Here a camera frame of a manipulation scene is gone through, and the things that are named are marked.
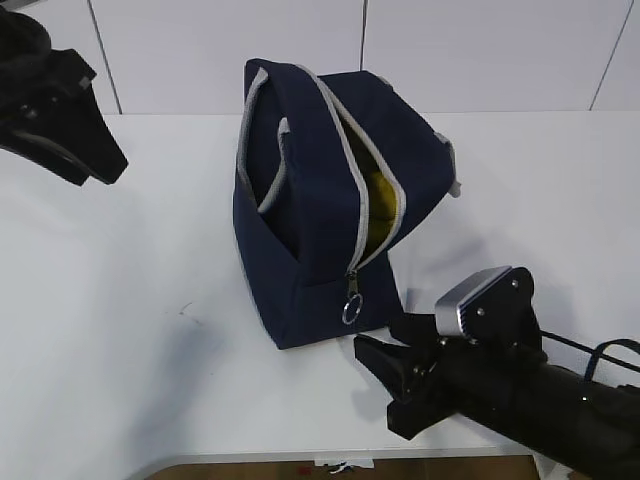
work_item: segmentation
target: white table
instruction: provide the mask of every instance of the white table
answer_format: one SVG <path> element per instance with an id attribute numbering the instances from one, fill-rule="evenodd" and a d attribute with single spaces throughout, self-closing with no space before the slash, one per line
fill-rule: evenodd
<path id="1" fill-rule="evenodd" d="M 430 311 L 510 263 L 532 270 L 545 328 L 591 345 L 640 336 L 640 113 L 429 118 L 457 147 L 463 196 L 393 251 L 408 306 Z M 231 226 L 239 117 L 108 120 L 131 162 L 114 186 L 0 154 L 0 478 L 526 452 L 463 418 L 412 442 L 388 432 L 389 397 L 348 338 L 275 349 Z M 604 365 L 598 378 L 637 383 Z"/>

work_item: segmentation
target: lunch bag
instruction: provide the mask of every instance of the lunch bag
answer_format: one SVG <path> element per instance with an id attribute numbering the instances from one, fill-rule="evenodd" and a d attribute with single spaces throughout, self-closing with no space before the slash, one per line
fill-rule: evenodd
<path id="1" fill-rule="evenodd" d="M 448 191 L 451 144 L 366 71 L 245 67 L 233 222 L 278 348 L 372 330 L 402 313 L 388 250 Z"/>

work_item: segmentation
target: zipper pull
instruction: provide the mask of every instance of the zipper pull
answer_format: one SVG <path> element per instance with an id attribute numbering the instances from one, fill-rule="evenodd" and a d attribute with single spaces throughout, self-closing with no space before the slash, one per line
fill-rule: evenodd
<path id="1" fill-rule="evenodd" d="M 351 325 L 358 319 L 364 298 L 358 291 L 358 272 L 347 273 L 347 303 L 342 308 L 342 323 Z"/>
<path id="2" fill-rule="evenodd" d="M 351 297 L 359 293 L 358 292 L 358 273 L 355 270 L 347 273 L 347 280 L 348 280 L 347 300 L 350 300 Z"/>

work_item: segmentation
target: bag opening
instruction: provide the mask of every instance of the bag opening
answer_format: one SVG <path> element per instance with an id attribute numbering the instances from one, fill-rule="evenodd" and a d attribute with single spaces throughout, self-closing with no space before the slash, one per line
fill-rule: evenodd
<path id="1" fill-rule="evenodd" d="M 369 192 L 367 240 L 362 254 L 362 258 L 366 259 L 391 235 L 396 221 L 398 200 L 393 186 L 385 178 L 360 137 L 341 116 L 340 123 Z"/>

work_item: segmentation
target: wooden floor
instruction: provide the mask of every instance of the wooden floor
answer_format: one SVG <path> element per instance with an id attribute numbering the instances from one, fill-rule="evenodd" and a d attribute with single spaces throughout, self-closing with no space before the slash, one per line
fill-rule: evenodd
<path id="1" fill-rule="evenodd" d="M 533 458 L 476 457 L 378 460 L 374 469 L 331 474 L 312 462 L 181 465 L 149 480 L 539 480 Z"/>

